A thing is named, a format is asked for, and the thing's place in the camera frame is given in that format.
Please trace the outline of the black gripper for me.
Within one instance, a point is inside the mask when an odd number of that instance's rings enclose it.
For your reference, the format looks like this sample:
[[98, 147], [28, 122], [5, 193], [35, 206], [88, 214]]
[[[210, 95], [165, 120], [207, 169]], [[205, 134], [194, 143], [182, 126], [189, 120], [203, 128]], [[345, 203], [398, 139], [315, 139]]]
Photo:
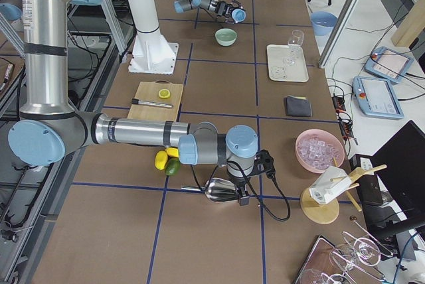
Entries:
[[215, 13], [219, 17], [224, 17], [224, 23], [234, 25], [236, 22], [231, 17], [232, 10], [243, 10], [243, 8], [242, 4], [237, 0], [231, 0], [231, 3], [219, 1]]
[[240, 206], [249, 204], [249, 193], [245, 188], [246, 181], [250, 180], [250, 177], [269, 173], [275, 173], [274, 159], [265, 149], [249, 158], [230, 154], [228, 158], [228, 178], [235, 186]]

